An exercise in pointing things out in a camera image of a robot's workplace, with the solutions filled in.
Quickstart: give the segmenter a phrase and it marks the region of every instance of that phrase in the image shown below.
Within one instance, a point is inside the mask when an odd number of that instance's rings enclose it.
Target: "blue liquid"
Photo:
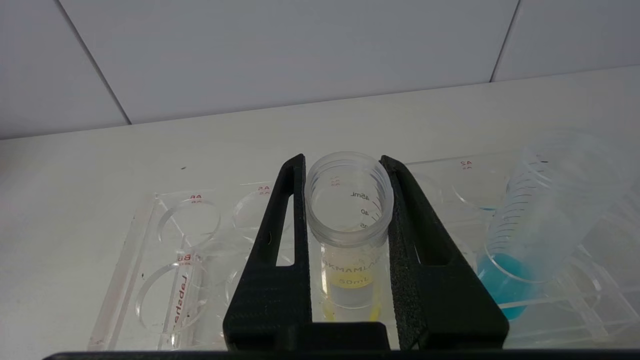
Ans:
[[[505,254],[493,255],[493,260],[512,275],[523,279],[531,279],[531,273],[521,262]],[[493,261],[484,256],[478,264],[478,278],[489,291],[496,303],[524,301],[531,298],[532,284],[516,280],[497,268]],[[526,306],[509,307],[502,309],[504,316],[513,320],[522,314]]]

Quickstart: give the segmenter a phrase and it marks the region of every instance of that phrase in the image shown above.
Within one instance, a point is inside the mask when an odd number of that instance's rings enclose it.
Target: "yellow label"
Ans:
[[[357,289],[367,286],[373,282],[373,276],[370,270],[361,272],[340,272],[330,270],[329,283],[339,288]]]

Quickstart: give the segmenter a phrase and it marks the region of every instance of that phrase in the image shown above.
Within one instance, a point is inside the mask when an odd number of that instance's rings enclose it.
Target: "white tiled wall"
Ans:
[[[0,139],[126,123],[54,1],[0,1]]]
[[[640,64],[638,0],[4,0],[0,17],[0,138]]]
[[[515,0],[63,0],[133,123],[488,82]]]
[[[494,80],[640,64],[640,1],[522,0]]]

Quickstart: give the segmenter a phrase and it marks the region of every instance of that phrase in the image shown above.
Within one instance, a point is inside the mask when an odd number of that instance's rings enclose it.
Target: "tile grout line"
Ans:
[[[500,47],[500,52],[498,53],[498,58],[495,60],[495,65],[493,66],[493,71],[491,73],[491,79],[489,79],[490,83],[493,83],[495,81],[495,73],[498,70],[498,66],[500,65],[500,62],[502,61],[502,55],[504,54],[504,48],[507,46],[507,41],[509,41],[509,38],[511,36],[511,30],[513,30],[513,24],[516,21],[516,17],[518,16],[518,12],[520,11],[520,3],[522,2],[522,0],[518,0],[518,3],[516,4],[516,8],[513,10],[513,16],[511,17],[511,22],[509,23],[509,27],[507,28],[507,33],[506,35],[504,35],[504,40],[502,41],[502,47]]]
[[[54,0],[54,2],[56,3],[56,6],[60,9],[60,13],[65,18],[65,21],[71,28],[71,32],[73,32],[77,41],[80,43],[80,47],[82,47],[85,55],[87,56],[87,58],[89,58],[89,61],[93,65],[93,68],[95,69],[96,73],[98,74],[98,77],[102,81],[102,84],[104,84],[104,86],[107,88],[107,91],[109,92],[109,95],[111,96],[112,100],[115,102],[116,106],[118,107],[118,110],[120,110],[120,113],[122,114],[124,119],[127,121],[127,124],[132,125],[131,120],[129,120],[129,117],[127,116],[127,113],[124,111],[124,108],[122,108],[122,104],[120,104],[120,101],[116,97],[116,94],[113,92],[111,85],[109,85],[109,83],[107,82],[107,79],[104,77],[102,70],[100,70],[98,63],[95,61],[95,58],[93,57],[93,55],[89,51],[89,48],[86,46],[84,40],[80,36],[80,32],[78,32],[76,25],[71,21],[71,17],[69,17],[69,14],[65,10],[64,6],[62,6],[62,3],[60,2],[60,0]]]

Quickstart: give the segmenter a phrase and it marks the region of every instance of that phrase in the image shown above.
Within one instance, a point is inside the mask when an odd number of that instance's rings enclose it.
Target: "white countertop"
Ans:
[[[275,179],[302,152],[403,162],[640,129],[640,66],[0,142],[0,358],[86,349],[143,194]]]

